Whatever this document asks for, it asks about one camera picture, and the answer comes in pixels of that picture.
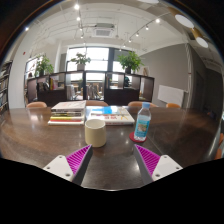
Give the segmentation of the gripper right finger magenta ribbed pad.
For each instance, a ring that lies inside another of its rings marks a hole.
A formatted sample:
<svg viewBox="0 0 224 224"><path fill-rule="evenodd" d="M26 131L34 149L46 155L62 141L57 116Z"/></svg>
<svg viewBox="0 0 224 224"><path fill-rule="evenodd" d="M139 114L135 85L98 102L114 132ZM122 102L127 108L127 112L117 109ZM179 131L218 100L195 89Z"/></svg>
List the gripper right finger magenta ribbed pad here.
<svg viewBox="0 0 224 224"><path fill-rule="evenodd" d="M135 144L133 154L138 163L142 181L145 185L177 172L182 167L168 155L156 153Z"/></svg>

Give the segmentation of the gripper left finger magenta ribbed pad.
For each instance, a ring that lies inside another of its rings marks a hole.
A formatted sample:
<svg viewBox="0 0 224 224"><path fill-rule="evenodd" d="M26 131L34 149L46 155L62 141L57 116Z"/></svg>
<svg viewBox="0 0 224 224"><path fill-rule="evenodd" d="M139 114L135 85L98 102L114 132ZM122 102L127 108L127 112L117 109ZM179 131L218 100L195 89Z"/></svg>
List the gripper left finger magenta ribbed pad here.
<svg viewBox="0 0 224 224"><path fill-rule="evenodd" d="M92 145L86 145L68 156L58 155L44 170L81 185L92 154Z"/></svg>

